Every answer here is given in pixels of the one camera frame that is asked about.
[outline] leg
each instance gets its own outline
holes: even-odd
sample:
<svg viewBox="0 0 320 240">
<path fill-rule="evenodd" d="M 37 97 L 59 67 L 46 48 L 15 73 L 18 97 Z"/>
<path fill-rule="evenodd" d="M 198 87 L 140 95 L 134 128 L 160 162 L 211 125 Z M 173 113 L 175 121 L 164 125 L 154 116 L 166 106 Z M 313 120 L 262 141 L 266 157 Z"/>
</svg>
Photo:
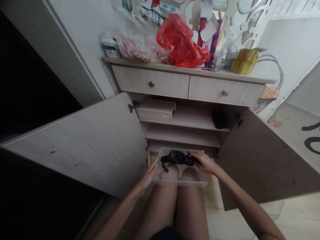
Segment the leg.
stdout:
<svg viewBox="0 0 320 240">
<path fill-rule="evenodd" d="M 199 181 L 193 168 L 183 171 L 181 180 Z M 209 230 L 201 187 L 179 187 L 175 229 L 186 240 L 209 240 Z"/>
<path fill-rule="evenodd" d="M 178 167 L 170 164 L 167 168 L 169 172 L 163 172 L 161 178 L 178 180 Z M 178 186 L 174 184 L 153 187 L 135 239 L 149 240 L 165 227 L 173 227 L 177 195 Z"/>
</svg>

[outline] open cabinet door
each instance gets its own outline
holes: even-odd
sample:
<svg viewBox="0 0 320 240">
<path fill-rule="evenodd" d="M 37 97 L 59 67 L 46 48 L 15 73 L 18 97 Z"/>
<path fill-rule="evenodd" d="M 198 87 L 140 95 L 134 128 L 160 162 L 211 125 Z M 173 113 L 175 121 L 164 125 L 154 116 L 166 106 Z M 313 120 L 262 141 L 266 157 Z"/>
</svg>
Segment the open cabinet door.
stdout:
<svg viewBox="0 0 320 240">
<path fill-rule="evenodd" d="M 146 160 L 147 142 L 127 93 L 1 144 L 91 187 L 125 197 Z"/>
<path fill-rule="evenodd" d="M 320 175 L 276 135 L 257 114 L 245 109 L 218 153 L 221 166 L 258 203 L 320 191 Z M 237 208 L 219 182 L 224 209 Z"/>
</svg>

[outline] plastic bag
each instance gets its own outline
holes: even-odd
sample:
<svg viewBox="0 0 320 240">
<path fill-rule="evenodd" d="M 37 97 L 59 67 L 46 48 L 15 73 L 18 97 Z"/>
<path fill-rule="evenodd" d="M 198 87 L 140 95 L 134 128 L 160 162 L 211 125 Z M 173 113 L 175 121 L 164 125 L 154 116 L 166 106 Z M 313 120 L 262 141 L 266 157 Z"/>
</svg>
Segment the plastic bag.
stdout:
<svg viewBox="0 0 320 240">
<path fill-rule="evenodd" d="M 230 30 L 224 39 L 224 42 L 220 49 L 216 50 L 214 53 L 214 70 L 219 71 L 221 68 L 225 66 L 222 60 L 226 55 L 225 63 L 227 67 L 230 69 L 233 59 L 237 57 L 237 46 L 241 45 L 241 34 L 240 31 L 235 27 L 231 26 Z"/>
<path fill-rule="evenodd" d="M 116 39 L 123 58 L 131 61 L 147 63 L 168 63 L 171 49 L 162 48 L 156 40 L 153 24 L 148 17 L 148 11 L 141 6 L 134 6 L 132 12 L 117 6 L 113 1 L 113 9 L 121 19 L 122 26 L 114 29 L 113 37 Z"/>
<path fill-rule="evenodd" d="M 191 68 L 204 64 L 209 58 L 209 50 L 197 46 L 192 36 L 193 31 L 178 14 L 169 14 L 158 30 L 157 42 L 173 49 L 170 56 L 177 66 Z"/>
</svg>

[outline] hand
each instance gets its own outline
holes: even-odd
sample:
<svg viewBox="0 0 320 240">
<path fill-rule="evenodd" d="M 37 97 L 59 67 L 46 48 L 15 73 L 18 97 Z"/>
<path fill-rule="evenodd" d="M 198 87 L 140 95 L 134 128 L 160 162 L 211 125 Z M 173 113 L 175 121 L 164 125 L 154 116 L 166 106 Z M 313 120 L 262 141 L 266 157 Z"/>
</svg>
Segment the hand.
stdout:
<svg viewBox="0 0 320 240">
<path fill-rule="evenodd" d="M 210 173 L 215 175 L 216 171 L 220 169 L 220 167 L 210 158 L 208 155 L 201 153 L 201 152 L 194 152 L 190 154 L 191 157 L 195 157 L 199 160 L 199 163 L 194 163 L 197 168 L 201 172 Z"/>
<path fill-rule="evenodd" d="M 146 191 L 146 189 L 151 184 L 151 182 L 153 180 L 153 176 L 154 176 L 155 172 L 157 171 L 157 167 L 158 167 L 157 162 L 158 162 L 158 158 L 156 158 L 156 160 L 154 160 L 153 164 L 147 170 L 146 175 L 144 175 L 144 177 L 141 179 L 141 181 L 132 189 L 131 192 L 135 196 L 137 196 L 137 197 L 142 196 L 144 194 L 144 192 Z"/>
</svg>

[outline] red plastic bag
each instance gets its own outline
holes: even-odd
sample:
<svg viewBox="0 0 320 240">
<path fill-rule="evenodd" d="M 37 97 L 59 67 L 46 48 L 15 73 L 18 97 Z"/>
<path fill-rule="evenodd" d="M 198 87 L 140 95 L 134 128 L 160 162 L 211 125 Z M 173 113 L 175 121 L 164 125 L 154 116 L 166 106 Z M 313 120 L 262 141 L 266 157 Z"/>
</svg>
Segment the red plastic bag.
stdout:
<svg viewBox="0 0 320 240">
<path fill-rule="evenodd" d="M 157 33 L 157 42 L 165 48 L 172 48 L 170 54 L 178 67 L 191 68 L 201 65 L 209 58 L 209 50 L 199 47 L 192 41 L 193 31 L 180 16 L 169 14 Z"/>
</svg>

